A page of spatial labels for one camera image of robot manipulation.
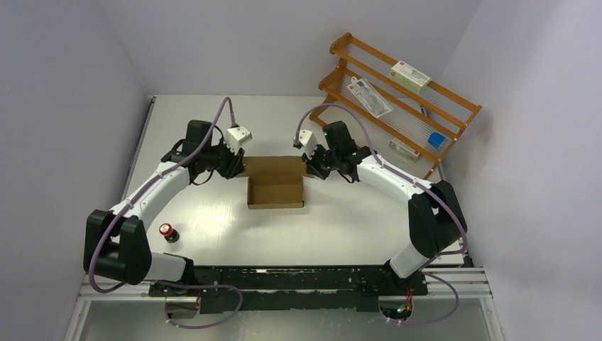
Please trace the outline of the brown cardboard box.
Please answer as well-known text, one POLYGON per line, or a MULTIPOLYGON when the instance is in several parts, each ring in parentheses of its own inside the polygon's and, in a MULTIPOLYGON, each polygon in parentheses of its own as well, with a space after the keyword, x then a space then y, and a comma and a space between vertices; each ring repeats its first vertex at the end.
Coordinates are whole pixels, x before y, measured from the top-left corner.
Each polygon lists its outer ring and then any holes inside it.
POLYGON ((299 156, 246 156, 246 203, 250 210, 298 209, 305 206, 304 179, 312 176, 299 156))

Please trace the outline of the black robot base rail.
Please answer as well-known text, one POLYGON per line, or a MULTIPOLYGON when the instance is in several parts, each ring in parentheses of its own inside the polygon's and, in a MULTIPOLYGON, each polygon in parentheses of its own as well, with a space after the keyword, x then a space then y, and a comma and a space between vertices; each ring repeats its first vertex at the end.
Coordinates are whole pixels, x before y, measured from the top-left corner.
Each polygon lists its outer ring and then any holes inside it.
POLYGON ((250 267, 195 266, 186 284, 201 290, 150 286, 151 297, 200 299, 202 314, 242 310, 319 310, 353 308, 378 313, 382 297, 425 296, 425 276, 399 278, 387 265, 250 267))

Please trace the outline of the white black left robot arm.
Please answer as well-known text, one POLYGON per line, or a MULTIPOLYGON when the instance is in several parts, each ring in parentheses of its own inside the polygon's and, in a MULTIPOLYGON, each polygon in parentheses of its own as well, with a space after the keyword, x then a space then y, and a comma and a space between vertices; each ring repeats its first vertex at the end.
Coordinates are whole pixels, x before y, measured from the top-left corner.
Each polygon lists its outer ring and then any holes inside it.
POLYGON ((191 259, 151 251, 148 228, 164 207, 194 184, 203 172, 217 172, 225 179, 243 173, 242 146, 252 139, 244 126, 220 131, 212 144, 215 126, 192 120, 186 136, 160 160, 152 176, 129 197, 109 210, 95 210, 87 218, 83 267, 95 275, 136 285, 142 281, 167 281, 176 294, 195 289, 197 276, 191 259))

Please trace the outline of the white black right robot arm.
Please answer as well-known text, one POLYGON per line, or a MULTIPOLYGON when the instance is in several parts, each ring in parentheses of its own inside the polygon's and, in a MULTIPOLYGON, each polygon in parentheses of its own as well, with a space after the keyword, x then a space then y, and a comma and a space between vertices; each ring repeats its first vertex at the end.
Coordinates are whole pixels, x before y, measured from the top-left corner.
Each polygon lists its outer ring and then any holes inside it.
POLYGON ((380 190, 407 210, 408 240, 386 262, 390 270, 383 275, 389 293, 402 293, 410 285, 411 275, 466 237, 467 226, 454 189, 445 180, 433 183, 414 178, 368 146, 358 146, 342 121, 326 125, 323 134, 325 146, 309 130, 295 133, 293 146, 302 151, 310 175, 324 180, 336 171, 350 183, 380 190))

